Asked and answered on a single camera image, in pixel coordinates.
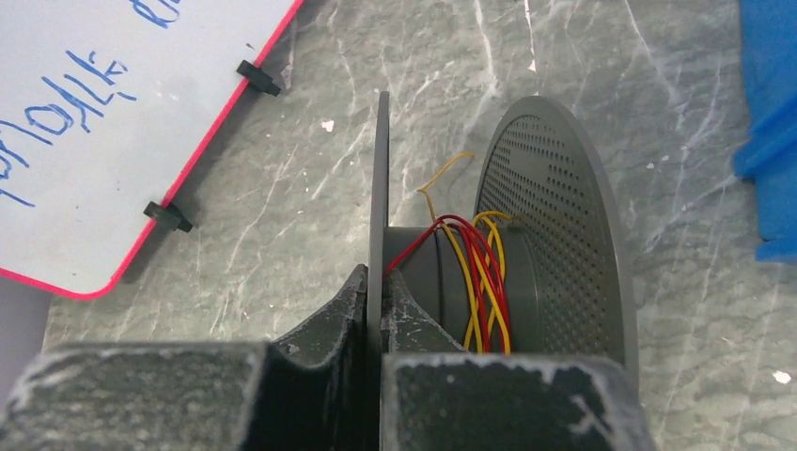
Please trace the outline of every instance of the perforated gray disc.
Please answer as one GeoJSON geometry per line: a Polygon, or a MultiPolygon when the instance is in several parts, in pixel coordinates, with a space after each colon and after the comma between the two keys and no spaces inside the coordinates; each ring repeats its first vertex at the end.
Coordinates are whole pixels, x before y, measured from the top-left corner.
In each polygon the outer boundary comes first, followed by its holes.
{"type": "Polygon", "coordinates": [[[606,355],[636,381],[636,314],[623,234],[586,131],[558,102],[530,97],[509,108],[488,149],[476,211],[504,211],[523,231],[539,324],[522,327],[541,331],[540,349],[532,351],[606,355]]]}

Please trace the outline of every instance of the red board edge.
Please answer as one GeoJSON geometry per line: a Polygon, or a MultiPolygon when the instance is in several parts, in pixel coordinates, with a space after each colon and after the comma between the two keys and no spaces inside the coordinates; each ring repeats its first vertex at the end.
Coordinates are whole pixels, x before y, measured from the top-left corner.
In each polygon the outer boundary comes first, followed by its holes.
{"type": "MultiPolygon", "coordinates": [[[[260,52],[260,54],[252,64],[254,64],[255,66],[259,66],[266,59],[266,55],[269,54],[269,52],[272,50],[276,42],[282,36],[282,33],[285,31],[285,28],[287,28],[290,21],[293,20],[293,16],[296,15],[296,11],[299,10],[299,7],[302,5],[303,2],[304,0],[295,0],[293,2],[293,5],[291,5],[290,9],[288,10],[288,14],[285,15],[285,17],[282,19],[282,22],[280,22],[279,25],[276,27],[276,30],[274,30],[274,33],[272,34],[271,38],[269,39],[268,42],[266,42],[265,47],[263,47],[263,50],[260,52]]],[[[238,84],[238,87],[235,88],[235,91],[233,91],[232,96],[225,104],[221,113],[219,113],[219,116],[216,118],[216,120],[213,121],[211,128],[208,130],[207,133],[205,133],[205,136],[202,138],[202,141],[199,142],[199,146],[194,151],[194,154],[191,155],[191,158],[188,160],[188,163],[185,165],[185,167],[182,168],[182,171],[180,171],[180,175],[177,177],[177,180],[175,180],[175,182],[172,184],[172,187],[164,196],[164,200],[161,202],[161,205],[167,205],[172,200],[177,191],[180,189],[180,186],[188,177],[188,175],[191,173],[191,170],[194,169],[194,165],[199,160],[199,157],[202,156],[202,153],[205,151],[205,148],[211,142],[213,136],[216,135],[216,132],[219,130],[219,127],[221,127],[222,123],[225,121],[225,119],[229,115],[229,112],[232,110],[233,106],[235,106],[235,103],[238,101],[238,98],[241,96],[243,90],[246,89],[248,84],[249,81],[244,78],[238,84]]],[[[23,283],[25,285],[29,285],[34,288],[39,288],[45,291],[49,291],[58,296],[64,296],[66,298],[73,299],[75,301],[92,301],[101,296],[108,294],[109,292],[111,292],[111,290],[113,290],[117,286],[119,280],[121,280],[122,278],[122,275],[125,273],[125,271],[127,271],[127,268],[130,266],[130,263],[133,261],[133,258],[138,253],[138,250],[141,249],[141,246],[144,245],[144,241],[147,239],[149,233],[152,231],[152,228],[154,227],[155,227],[155,222],[150,220],[147,223],[147,225],[144,227],[144,230],[138,236],[138,239],[133,244],[133,248],[130,250],[130,252],[127,253],[127,255],[122,260],[117,271],[114,272],[113,276],[111,276],[111,280],[108,281],[108,285],[92,293],[75,293],[73,291],[55,287],[45,282],[41,282],[40,280],[32,279],[30,277],[17,274],[16,272],[11,272],[9,270],[4,270],[2,268],[0,268],[0,276],[14,280],[16,282],[23,283]]]]}

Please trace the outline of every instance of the gray marble countertop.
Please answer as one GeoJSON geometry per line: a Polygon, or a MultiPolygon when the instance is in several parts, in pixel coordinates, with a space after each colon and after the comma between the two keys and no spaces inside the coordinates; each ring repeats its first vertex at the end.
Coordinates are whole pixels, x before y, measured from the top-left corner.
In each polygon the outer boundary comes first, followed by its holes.
{"type": "Polygon", "coordinates": [[[797,268],[754,261],[754,189],[729,167],[740,49],[735,0],[308,0],[267,61],[285,91],[243,99],[180,194],[198,228],[152,240],[106,298],[56,301],[46,345],[281,335],[367,260],[379,90],[405,226],[464,150],[432,194],[470,214],[500,116],[539,93],[589,130],[629,229],[659,446],[797,449],[797,268]]]}

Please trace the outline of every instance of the blue object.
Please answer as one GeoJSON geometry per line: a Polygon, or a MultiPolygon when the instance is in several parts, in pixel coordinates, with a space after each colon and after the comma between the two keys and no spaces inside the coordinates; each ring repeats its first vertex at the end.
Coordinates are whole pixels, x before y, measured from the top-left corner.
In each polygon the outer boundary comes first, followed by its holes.
{"type": "Polygon", "coordinates": [[[797,2],[742,0],[750,142],[733,159],[756,183],[760,261],[797,263],[797,2]]]}

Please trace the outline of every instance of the whiteboard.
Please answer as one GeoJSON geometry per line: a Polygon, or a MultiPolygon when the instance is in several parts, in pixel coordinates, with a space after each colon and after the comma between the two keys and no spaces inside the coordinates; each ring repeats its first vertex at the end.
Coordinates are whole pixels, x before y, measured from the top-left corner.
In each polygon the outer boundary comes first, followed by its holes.
{"type": "Polygon", "coordinates": [[[0,275],[101,296],[301,0],[0,0],[0,275]]]}

